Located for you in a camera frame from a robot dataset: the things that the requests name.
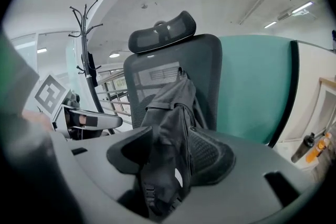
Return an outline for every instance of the table surface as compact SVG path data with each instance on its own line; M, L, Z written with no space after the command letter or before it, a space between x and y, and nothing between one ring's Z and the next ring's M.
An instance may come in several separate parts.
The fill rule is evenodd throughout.
M320 78L320 81L336 89L335 78Z

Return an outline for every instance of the white partition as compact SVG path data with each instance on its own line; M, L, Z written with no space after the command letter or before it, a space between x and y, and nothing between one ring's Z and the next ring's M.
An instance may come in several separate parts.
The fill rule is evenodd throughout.
M278 142L302 137L317 102L319 78L336 75L336 54L300 41L298 46L300 63L296 98Z

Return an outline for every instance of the fluorescent light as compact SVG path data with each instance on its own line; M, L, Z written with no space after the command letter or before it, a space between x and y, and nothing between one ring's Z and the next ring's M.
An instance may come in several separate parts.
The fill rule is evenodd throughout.
M294 9L292 11L292 13L296 13L296 12L299 12L300 10L306 8L306 7L309 7L310 5L314 4L312 1L309 1L308 3L305 3L303 6L297 8L297 9Z
M270 27L270 26L272 26L272 25L274 25L274 24L276 24L277 22L273 22L273 23L270 23L269 25L266 25L264 28L268 28L268 27Z
M110 58L115 58L115 57L118 57L118 56L120 56L120 54L111 54Z
M39 50L37 50L37 53L40 54L41 52L46 52L46 51L47 51L47 49L46 49L46 48L43 48L43 49L39 49Z

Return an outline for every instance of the teal wall panel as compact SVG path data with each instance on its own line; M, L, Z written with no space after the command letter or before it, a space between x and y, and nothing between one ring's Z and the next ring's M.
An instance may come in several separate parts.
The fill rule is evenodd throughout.
M261 35L219 39L223 63L217 130L268 143L288 99L291 39Z

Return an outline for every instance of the mesh office chair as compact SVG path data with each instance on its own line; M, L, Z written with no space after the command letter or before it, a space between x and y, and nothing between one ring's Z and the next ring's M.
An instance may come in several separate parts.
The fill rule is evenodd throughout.
M196 23L183 11L169 22L135 31L124 62L133 128L141 126L146 106L182 67L196 87L196 97L210 130L216 130L221 41L209 34L194 36Z

